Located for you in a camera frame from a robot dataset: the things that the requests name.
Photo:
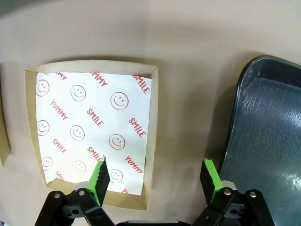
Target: screw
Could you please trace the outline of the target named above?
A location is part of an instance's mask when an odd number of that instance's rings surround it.
[[[229,189],[225,189],[224,194],[225,195],[231,195],[231,191]]]
[[[59,197],[61,197],[61,195],[59,193],[56,193],[55,198],[58,199]]]
[[[249,196],[251,196],[252,198],[255,198],[256,194],[255,194],[255,192],[250,192]]]

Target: black baking pan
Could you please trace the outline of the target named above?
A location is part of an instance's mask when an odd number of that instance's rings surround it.
[[[243,69],[221,180],[263,193],[277,226],[301,225],[301,67],[260,56]]]

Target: beige tabletop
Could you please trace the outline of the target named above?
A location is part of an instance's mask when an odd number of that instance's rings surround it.
[[[24,69],[111,59],[158,66],[158,137],[149,211],[104,209],[115,223],[191,223],[205,203],[201,161],[204,154],[219,160],[242,68],[262,54],[301,63],[300,10],[299,0],[45,0],[2,13],[1,92],[12,154],[0,169],[0,219],[34,225],[50,192],[32,150]]]

